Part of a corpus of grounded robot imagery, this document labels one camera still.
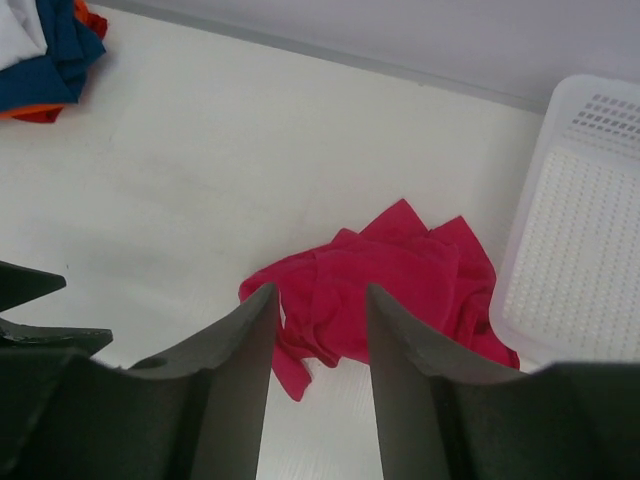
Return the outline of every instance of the orange cloth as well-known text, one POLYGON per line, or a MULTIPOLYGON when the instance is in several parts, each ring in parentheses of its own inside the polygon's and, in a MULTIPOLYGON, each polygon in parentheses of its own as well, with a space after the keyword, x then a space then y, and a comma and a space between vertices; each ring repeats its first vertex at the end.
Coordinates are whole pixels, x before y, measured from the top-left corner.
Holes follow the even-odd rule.
POLYGON ((48 112, 49 110, 55 110, 57 108, 64 107, 64 104, 56 105, 29 105, 27 107, 15 108, 13 110, 7 110, 0 113, 0 119, 13 118, 18 115, 28 115, 30 113, 48 112))
MULTIPOLYGON (((95 19, 92 17, 97 17, 97 15, 93 15, 92 13, 89 12, 89 7, 87 7, 87 4, 84 3, 83 0, 74 0, 74 7, 75 7, 74 14, 75 14, 75 17, 78 19, 78 21, 82 22, 83 24, 91 28, 92 23, 95 21, 95 19)), ((96 33, 98 34, 98 36, 101 36, 101 38, 104 38, 104 33, 106 33, 106 28, 102 35, 100 35, 99 32, 96 32, 96 33)), ((51 112, 54 110, 58 110, 60 108, 64 108, 64 106, 65 106, 64 104, 28 105, 26 107, 15 108, 13 110, 8 110, 6 112, 0 112, 0 120, 14 118, 22 115, 32 115, 34 113, 51 112)))

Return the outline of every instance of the clothing pile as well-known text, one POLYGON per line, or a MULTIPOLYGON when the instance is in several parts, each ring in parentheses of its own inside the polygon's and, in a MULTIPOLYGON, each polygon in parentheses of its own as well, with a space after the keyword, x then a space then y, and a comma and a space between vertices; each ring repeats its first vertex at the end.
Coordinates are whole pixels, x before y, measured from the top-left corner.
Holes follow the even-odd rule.
POLYGON ((299 401, 311 383, 303 359, 328 367, 347 357, 369 363, 365 295, 377 283, 413 315, 474 352, 518 368, 515 352, 489 323, 496 282, 491 261, 462 217, 429 230, 401 200, 362 232, 342 229, 331 243, 287 257, 243 282, 245 300, 275 283, 286 316, 273 371, 299 401))
POLYGON ((0 119, 55 122, 78 103, 106 33, 83 0, 0 0, 0 119))

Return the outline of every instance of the white surface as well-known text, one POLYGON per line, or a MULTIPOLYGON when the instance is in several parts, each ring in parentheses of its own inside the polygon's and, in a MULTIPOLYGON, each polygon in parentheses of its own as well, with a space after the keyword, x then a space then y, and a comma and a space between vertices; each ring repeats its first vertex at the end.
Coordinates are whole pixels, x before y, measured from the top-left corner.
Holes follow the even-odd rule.
POLYGON ((640 81, 637 0, 98 0, 152 5, 546 104, 563 78, 640 81))
MULTIPOLYGON (((254 270, 400 197, 463 214, 502 258, 541 118, 476 98, 98 9, 108 56, 53 126, 0 123, 0 258, 68 287, 7 312, 101 326, 132 362, 232 310, 254 270)), ((273 379, 258 479, 382 478, 367 367, 273 379)))
POLYGON ((639 160, 640 86, 558 86, 491 304, 527 357, 640 358, 639 160))

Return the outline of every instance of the red cloth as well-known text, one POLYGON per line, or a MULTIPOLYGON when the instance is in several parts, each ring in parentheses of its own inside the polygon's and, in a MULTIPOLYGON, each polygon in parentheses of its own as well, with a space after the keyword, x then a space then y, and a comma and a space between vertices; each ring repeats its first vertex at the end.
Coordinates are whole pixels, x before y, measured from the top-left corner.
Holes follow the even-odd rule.
MULTIPOLYGON (((107 30, 109 29, 109 23, 106 18, 101 17, 95 13, 91 13, 88 10, 83 12, 83 18, 80 19, 87 27, 95 33, 100 40, 104 40, 107 36, 107 30)), ((44 110, 41 112, 24 113, 22 115, 16 115, 13 118, 16 120, 22 120, 23 122, 30 123, 55 123, 58 119, 58 115, 62 112, 63 107, 59 107, 53 110, 44 110)))
POLYGON ((331 243, 287 257, 245 280, 244 301, 276 283, 286 323, 278 328, 273 370, 299 401, 311 376, 302 359, 335 367, 341 357, 369 363, 367 285, 377 283, 423 322, 465 347, 518 368, 489 324, 495 272, 462 219, 429 231, 401 200, 362 232, 342 229, 331 243))

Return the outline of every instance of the white wall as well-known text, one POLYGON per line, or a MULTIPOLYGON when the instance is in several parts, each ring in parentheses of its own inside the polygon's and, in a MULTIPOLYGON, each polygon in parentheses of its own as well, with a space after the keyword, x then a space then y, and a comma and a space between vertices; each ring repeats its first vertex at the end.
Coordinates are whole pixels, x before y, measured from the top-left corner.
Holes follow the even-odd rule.
POLYGON ((98 0, 132 2, 534 102, 573 73, 640 82, 637 0, 98 0))

